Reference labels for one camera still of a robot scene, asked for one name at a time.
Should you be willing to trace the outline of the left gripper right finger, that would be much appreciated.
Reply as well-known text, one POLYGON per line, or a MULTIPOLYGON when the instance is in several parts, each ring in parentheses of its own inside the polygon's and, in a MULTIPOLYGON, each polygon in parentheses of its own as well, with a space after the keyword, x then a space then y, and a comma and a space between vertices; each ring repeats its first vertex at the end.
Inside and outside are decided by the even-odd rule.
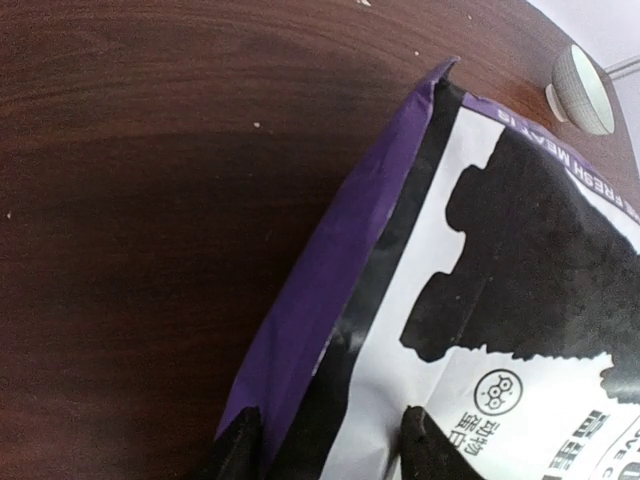
POLYGON ((403 480, 482 480, 426 410, 408 407, 399 437, 403 480))

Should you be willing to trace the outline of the purple puppy food bag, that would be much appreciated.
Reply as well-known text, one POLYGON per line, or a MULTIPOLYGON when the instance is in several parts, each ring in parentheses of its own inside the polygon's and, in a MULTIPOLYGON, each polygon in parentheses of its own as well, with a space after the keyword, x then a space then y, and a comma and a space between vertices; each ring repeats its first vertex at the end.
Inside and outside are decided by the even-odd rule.
POLYGON ((408 407, 483 479, 639 475, 639 219, 571 147, 428 73, 339 189, 217 438, 257 479, 402 479, 408 407))

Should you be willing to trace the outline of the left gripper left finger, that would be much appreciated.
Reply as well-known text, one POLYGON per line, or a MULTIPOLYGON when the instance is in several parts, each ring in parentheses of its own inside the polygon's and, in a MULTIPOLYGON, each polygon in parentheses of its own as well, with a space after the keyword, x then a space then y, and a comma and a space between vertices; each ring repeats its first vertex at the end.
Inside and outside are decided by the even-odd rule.
POLYGON ((262 419, 258 407, 242 409, 214 441, 193 479, 254 480, 259 476, 262 419))

